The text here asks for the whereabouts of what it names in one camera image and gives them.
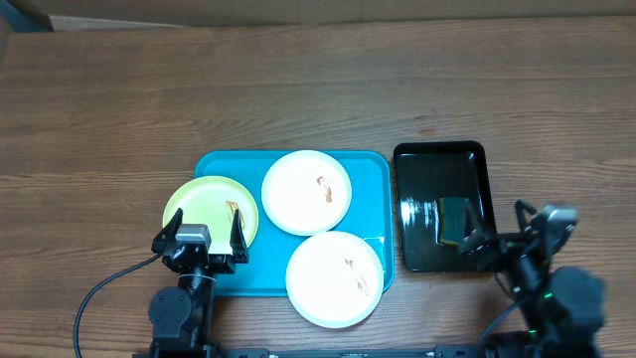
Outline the white plate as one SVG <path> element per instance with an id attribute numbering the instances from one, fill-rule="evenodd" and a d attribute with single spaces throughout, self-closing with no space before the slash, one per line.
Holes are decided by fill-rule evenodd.
<path id="1" fill-rule="evenodd" d="M 330 231 L 305 240 L 294 251 L 285 284 L 303 318 L 341 329 L 362 322 L 375 310 L 384 291 L 384 269 L 363 239 Z"/>
<path id="2" fill-rule="evenodd" d="M 313 236 L 335 228 L 347 214 L 353 188 L 334 157 L 316 150 L 283 155 L 267 170 L 261 201 L 269 220 L 295 236 Z"/>

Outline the green and yellow sponge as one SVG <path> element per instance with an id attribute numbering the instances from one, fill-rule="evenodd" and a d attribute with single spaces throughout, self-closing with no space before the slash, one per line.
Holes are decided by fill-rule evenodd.
<path id="1" fill-rule="evenodd" d="M 440 245 L 457 246 L 469 235 L 468 207 L 467 198 L 443 197 L 439 200 L 438 243 Z"/>

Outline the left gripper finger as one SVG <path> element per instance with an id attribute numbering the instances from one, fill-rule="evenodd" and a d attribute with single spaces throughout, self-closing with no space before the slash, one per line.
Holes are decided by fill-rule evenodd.
<path id="1" fill-rule="evenodd" d="M 242 230 L 241 212 L 235 209 L 231 229 L 230 245 L 235 264 L 247 264 L 249 254 Z"/>
<path id="2" fill-rule="evenodd" d="M 170 221 L 163 227 L 163 229 L 153 239 L 151 245 L 151 252 L 154 254 L 163 254 L 166 247 L 176 241 L 176 234 L 180 228 L 183 220 L 183 210 L 177 209 Z"/>

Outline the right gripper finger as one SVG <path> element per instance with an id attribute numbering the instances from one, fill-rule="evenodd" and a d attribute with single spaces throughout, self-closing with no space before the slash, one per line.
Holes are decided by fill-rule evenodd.
<path id="1" fill-rule="evenodd" d="M 517 200 L 515 203 L 515 213 L 519 229 L 524 234 L 531 233 L 533 228 L 533 219 L 538 210 L 525 200 Z"/>
<path id="2" fill-rule="evenodd" d="M 458 244 L 458 253 L 468 255 L 483 247 L 490 246 L 496 239 L 496 232 L 486 225 L 482 216 L 468 199 L 464 200 L 463 209 L 466 236 Z"/>

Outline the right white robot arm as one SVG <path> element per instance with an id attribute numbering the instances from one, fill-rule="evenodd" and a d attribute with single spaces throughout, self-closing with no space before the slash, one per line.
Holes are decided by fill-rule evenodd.
<path id="1" fill-rule="evenodd" d="M 478 269 L 503 274 L 512 303 L 484 329 L 477 357 L 598 357 L 595 334 L 604 324 L 604 282 L 579 267 L 552 269 L 553 256 L 578 222 L 571 205 L 537 209 L 515 204 L 519 231 L 499 234 L 465 202 L 468 235 L 461 254 L 478 257 Z"/>

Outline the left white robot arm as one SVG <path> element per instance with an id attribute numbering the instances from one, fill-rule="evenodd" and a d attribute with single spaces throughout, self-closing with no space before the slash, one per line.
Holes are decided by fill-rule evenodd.
<path id="1" fill-rule="evenodd" d="M 178 283 L 159 290 L 148 309 L 153 325 L 151 357 L 225 357 L 211 338 L 217 276 L 234 274 L 249 259 L 240 210 L 231 219 L 228 254 L 211 254 L 211 235 L 204 224 L 185 224 L 183 211 L 154 238 L 151 251 L 177 273 Z"/>

